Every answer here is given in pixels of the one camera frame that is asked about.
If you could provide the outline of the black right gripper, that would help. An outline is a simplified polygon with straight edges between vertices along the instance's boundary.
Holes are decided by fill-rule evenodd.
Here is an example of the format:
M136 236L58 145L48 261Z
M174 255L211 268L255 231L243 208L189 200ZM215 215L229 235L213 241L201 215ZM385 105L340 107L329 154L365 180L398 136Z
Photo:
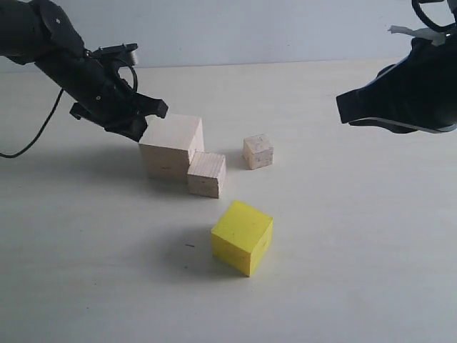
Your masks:
M378 80L336 97L343 124L362 121L414 129L456 127L456 36L435 46L411 41L411 51L380 70Z

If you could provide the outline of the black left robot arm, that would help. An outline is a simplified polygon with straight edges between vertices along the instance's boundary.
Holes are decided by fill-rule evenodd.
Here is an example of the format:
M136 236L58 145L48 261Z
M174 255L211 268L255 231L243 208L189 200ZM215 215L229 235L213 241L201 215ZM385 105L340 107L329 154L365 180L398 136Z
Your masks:
M119 69L136 65L136 43L86 48L65 11L52 1L1 2L1 55L34 64L74 99L70 114L139 141L148 116L165 118L167 104L138 92Z

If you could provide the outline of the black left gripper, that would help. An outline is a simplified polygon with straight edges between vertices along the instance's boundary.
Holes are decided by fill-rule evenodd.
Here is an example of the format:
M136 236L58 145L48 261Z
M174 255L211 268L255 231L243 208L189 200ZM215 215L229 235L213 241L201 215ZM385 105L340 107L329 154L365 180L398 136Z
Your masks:
M58 51L37 60L36 66L75 99L74 116L107 132L139 142L148 128L144 117L167 115L163 99L136 93L134 66L120 59L96 58L87 49L81 57Z

